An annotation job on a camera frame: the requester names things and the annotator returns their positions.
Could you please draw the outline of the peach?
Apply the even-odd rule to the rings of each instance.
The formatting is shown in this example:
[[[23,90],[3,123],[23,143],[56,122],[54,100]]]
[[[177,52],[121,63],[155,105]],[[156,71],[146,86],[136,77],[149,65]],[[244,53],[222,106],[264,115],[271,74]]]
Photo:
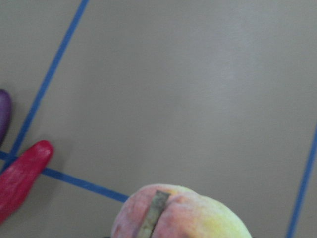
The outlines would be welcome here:
[[[169,193],[154,238],[250,238],[242,220],[227,206],[183,186],[146,185],[131,195],[116,216],[113,238],[134,238],[156,191]]]

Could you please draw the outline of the purple eggplant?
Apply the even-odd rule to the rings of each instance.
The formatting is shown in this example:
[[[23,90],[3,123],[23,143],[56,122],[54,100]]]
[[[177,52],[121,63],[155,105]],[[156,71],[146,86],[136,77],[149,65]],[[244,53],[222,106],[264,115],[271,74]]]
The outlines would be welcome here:
[[[12,100],[10,94],[4,89],[0,90],[0,144],[7,134],[11,119]]]

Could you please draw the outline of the red chili pepper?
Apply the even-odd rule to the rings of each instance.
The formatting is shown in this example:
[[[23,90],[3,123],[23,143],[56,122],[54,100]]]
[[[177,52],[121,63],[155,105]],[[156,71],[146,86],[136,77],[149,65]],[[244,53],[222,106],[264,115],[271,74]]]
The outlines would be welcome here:
[[[35,143],[0,175],[0,222],[16,212],[26,200],[36,179],[45,169],[54,148],[47,140]]]

